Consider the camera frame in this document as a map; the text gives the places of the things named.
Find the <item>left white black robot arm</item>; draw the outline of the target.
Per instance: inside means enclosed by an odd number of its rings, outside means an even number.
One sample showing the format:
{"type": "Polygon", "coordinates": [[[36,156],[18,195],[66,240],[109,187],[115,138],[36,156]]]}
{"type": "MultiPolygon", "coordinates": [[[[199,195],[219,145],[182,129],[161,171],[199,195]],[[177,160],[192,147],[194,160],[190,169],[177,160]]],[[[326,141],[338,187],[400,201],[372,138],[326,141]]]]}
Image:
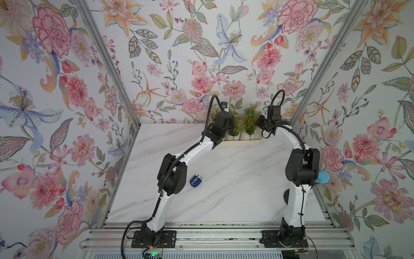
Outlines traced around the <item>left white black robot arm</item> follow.
{"type": "Polygon", "coordinates": [[[134,220],[125,228],[120,247],[120,255],[123,259],[126,258],[125,239],[134,224],[141,226],[139,233],[143,237],[145,251],[158,246],[173,197],[183,190],[187,182],[188,165],[196,158],[215,149],[224,140],[227,132],[234,129],[234,117],[225,110],[227,105],[222,105],[217,95],[211,97],[207,117],[210,117],[215,101],[220,111],[215,116],[213,123],[209,123],[208,120],[205,122],[201,138],[185,151],[177,155],[167,154],[164,157],[157,175],[158,198],[153,213],[150,218],[134,220]]]}

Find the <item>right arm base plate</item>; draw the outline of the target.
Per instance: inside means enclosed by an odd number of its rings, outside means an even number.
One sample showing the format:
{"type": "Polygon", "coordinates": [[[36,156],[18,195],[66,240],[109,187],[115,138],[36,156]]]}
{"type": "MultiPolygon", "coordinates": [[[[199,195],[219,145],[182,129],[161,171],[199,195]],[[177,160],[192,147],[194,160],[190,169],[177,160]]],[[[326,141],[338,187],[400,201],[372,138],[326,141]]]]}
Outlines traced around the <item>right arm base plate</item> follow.
{"type": "Polygon", "coordinates": [[[259,242],[265,248],[308,248],[305,237],[282,237],[278,230],[261,231],[261,235],[259,242]]]}

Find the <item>potted plant red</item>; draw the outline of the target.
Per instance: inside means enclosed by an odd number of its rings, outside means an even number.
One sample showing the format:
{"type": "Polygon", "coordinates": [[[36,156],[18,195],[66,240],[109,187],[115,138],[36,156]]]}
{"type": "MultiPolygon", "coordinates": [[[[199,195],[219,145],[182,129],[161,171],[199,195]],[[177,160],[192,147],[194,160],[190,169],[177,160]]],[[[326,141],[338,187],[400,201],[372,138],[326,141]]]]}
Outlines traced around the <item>potted plant red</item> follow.
{"type": "Polygon", "coordinates": [[[230,114],[234,118],[234,128],[228,131],[227,139],[229,141],[236,141],[239,140],[239,135],[243,128],[243,118],[235,111],[231,111],[230,114]]]}
{"type": "Polygon", "coordinates": [[[244,121],[244,115],[243,115],[243,130],[242,130],[242,132],[246,132],[248,134],[253,134],[255,132],[255,129],[256,129],[256,124],[246,123],[244,121]]]}

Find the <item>cream plastic storage box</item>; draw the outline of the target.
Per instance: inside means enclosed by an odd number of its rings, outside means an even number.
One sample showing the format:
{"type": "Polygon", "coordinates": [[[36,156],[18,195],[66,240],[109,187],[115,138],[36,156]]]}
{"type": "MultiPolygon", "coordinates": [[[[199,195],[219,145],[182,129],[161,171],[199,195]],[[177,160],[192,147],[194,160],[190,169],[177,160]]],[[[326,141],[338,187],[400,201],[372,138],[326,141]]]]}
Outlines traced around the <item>cream plastic storage box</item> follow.
{"type": "Polygon", "coordinates": [[[261,140],[263,137],[261,135],[261,130],[259,128],[255,129],[253,134],[248,134],[246,132],[240,132],[237,136],[226,135],[225,141],[256,141],[261,140]]]}

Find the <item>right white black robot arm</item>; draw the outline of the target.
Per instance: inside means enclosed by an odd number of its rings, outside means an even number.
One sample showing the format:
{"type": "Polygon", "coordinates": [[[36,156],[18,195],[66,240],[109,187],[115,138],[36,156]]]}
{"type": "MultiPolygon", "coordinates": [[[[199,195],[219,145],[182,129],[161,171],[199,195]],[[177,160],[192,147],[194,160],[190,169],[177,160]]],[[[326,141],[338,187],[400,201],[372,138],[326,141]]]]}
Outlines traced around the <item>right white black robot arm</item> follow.
{"type": "Polygon", "coordinates": [[[268,234],[263,242],[276,241],[283,247],[306,246],[305,206],[309,191],[319,176],[320,152],[307,147],[288,122],[282,120],[281,105],[274,103],[279,95],[281,102],[284,101],[285,91],[279,90],[267,107],[266,116],[260,115],[256,126],[282,140],[291,151],[285,167],[285,176],[291,186],[284,193],[287,211],[282,217],[277,236],[268,234]]]}

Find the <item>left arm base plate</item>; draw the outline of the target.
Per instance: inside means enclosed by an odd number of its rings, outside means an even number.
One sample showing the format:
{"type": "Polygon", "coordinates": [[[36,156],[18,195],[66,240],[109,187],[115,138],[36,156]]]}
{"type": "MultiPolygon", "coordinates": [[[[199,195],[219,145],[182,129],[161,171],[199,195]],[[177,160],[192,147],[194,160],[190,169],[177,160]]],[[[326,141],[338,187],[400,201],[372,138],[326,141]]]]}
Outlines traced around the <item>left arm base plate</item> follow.
{"type": "Polygon", "coordinates": [[[144,232],[134,233],[131,248],[175,248],[177,241],[176,231],[144,232]]]}

